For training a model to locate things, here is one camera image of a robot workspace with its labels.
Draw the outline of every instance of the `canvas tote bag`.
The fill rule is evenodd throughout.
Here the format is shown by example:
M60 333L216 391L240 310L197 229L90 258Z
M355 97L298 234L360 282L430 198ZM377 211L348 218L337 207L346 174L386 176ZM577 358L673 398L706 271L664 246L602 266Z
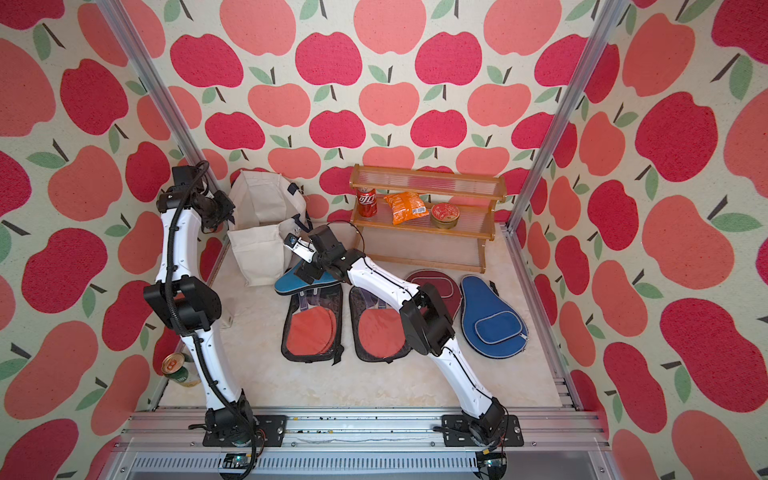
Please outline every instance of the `canvas tote bag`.
M246 285L274 284L293 255L283 239L288 233L312 229L301 191L282 175L242 170L230 199L235 224L227 236Z

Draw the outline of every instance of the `black cable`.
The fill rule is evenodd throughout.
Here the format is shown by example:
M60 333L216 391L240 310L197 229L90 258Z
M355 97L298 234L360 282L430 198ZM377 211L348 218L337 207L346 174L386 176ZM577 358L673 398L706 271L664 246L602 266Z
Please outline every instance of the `black cable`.
M248 466L246 467L245 471L237 476L237 480L244 480L253 470L253 467L256 465L256 459L259 455L261 455L261 452L257 453L257 447L256 447L256 433L253 431L253 426L248 422L248 419L246 419L243 415L240 414L240 412L232 406L229 401L224 397L224 395L221 393L221 391L216 386L217 382L214 381L214 379L210 376L210 372L208 371L208 365L205 363L205 357L203 356L203 350L202 350L202 343L203 340L197 336L197 334L192 331L190 332L187 327L182 324L181 318L179 317L178 308L176 307L176 302L174 301L174 288L173 288L173 281L174 281L174 271L176 270L176 266L174 265L174 241L176 238L176 231L178 230L177 225L179 223L179 218L181 217L181 212L184 210L184 207L187 205L187 202L189 201L189 197L194 191L195 185L197 185L197 182L200 181L200 179L205 175L205 172L208 170L208 162L207 161L201 161L197 168L199 171L197 172L197 175L195 175L194 179L192 180L192 183L190 186L184 191L184 193L181 196L181 199L179 201L178 206L176 207L176 211L174 212L174 216L170 220L170 225L168 227L168 243L166 245L166 273L165 273L165 284L164 284L164 290L165 290L165 303L168 307L168 312L170 314L170 323L174 326L174 330L176 330L180 335L182 336L192 336L193 343L196 346L197 351L197 360L200 364L200 370L203 371L203 377L205 377L205 380L210 387L210 389L214 392L214 395L216 398L219 399L222 405L224 405L224 408L229 411L229 413L237 420L238 423L240 423L242 426L245 427L246 432L250 435L250 461L248 462Z

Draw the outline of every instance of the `round tin can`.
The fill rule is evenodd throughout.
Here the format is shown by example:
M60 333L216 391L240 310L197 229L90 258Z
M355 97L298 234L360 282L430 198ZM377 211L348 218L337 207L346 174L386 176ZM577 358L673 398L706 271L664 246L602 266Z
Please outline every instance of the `round tin can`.
M454 204L437 204L429 212L432 225L438 228L453 228L458 223L460 212Z
M197 367L186 353L171 353L163 360L163 375L181 386L191 387L200 383Z

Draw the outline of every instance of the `soda can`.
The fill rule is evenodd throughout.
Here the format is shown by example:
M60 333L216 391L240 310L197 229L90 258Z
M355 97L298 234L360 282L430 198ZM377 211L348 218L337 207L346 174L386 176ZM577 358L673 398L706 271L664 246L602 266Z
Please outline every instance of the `soda can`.
M192 357L186 353L171 353L163 360L163 375L181 386L191 387L200 383L197 367Z
M376 215L376 189L361 187L357 189L357 211L361 217Z

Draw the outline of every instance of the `orange snack bag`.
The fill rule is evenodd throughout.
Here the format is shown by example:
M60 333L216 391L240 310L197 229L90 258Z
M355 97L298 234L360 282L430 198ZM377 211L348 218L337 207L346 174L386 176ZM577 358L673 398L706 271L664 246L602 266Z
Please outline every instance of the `orange snack bag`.
M387 195L384 200L392 208L392 225L399 225L406 220L429 215L426 205L419 198L419 194L403 192L402 194Z

